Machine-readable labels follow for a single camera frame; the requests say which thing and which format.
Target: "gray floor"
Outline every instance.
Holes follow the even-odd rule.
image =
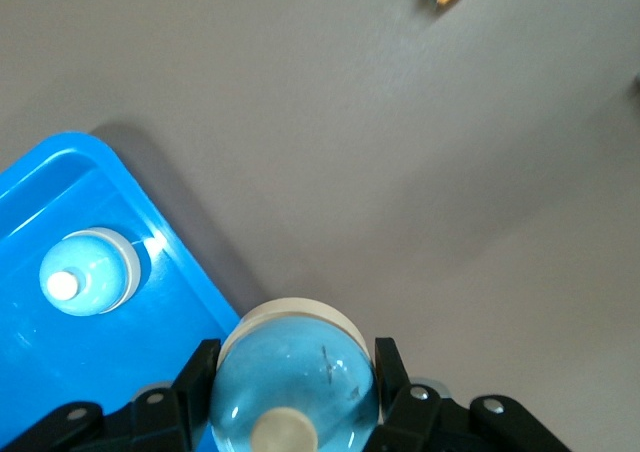
[[[0,0],[0,169],[112,145],[244,312],[640,443],[640,0]]]

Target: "bolt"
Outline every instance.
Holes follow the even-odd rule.
[[[496,399],[485,399],[484,406],[489,412],[494,414],[502,414],[504,412],[504,405]]]
[[[162,399],[164,399],[164,395],[156,392],[155,394],[151,394],[147,397],[147,404],[157,404],[158,402],[162,402]]]
[[[414,385],[411,387],[411,396],[418,400],[427,400],[429,398],[429,392],[421,385]]]
[[[84,407],[79,407],[77,409],[73,409],[67,414],[67,420],[78,420],[85,415],[87,415],[87,409],[85,409]]]

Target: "black object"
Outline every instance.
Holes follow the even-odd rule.
[[[384,423],[363,452],[569,452],[513,399],[478,397],[469,410],[412,384],[393,339],[376,339]]]
[[[91,402],[57,408],[2,452],[191,452],[209,415],[219,340],[204,340],[171,387],[145,392],[111,415]]]
[[[219,340],[205,340],[173,385],[145,392],[104,416],[98,404],[73,402],[51,412],[2,452],[192,452],[207,427]],[[384,423],[363,452],[568,452],[522,405],[478,397],[469,410],[412,384],[393,339],[376,339]]]

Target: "screw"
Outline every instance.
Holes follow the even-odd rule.
[[[489,412],[494,414],[502,414],[504,412],[504,405],[496,399],[485,399],[484,406]]]
[[[156,392],[155,394],[151,394],[147,397],[147,404],[157,404],[158,402],[162,402],[162,399],[164,399],[164,395]]]
[[[411,396],[418,400],[427,400],[429,398],[429,392],[421,385],[414,385],[411,387]]]
[[[77,409],[73,409],[67,414],[67,420],[78,420],[85,415],[87,415],[87,409],[85,409],[84,407],[79,407]]]

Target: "blue plastic tray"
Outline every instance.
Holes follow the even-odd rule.
[[[66,315],[40,291],[40,263],[64,236],[95,226],[132,242],[141,284],[113,312]],[[119,409],[140,388],[174,379],[202,339],[225,339],[237,322],[98,139],[53,136],[0,175],[0,446],[67,402]]]

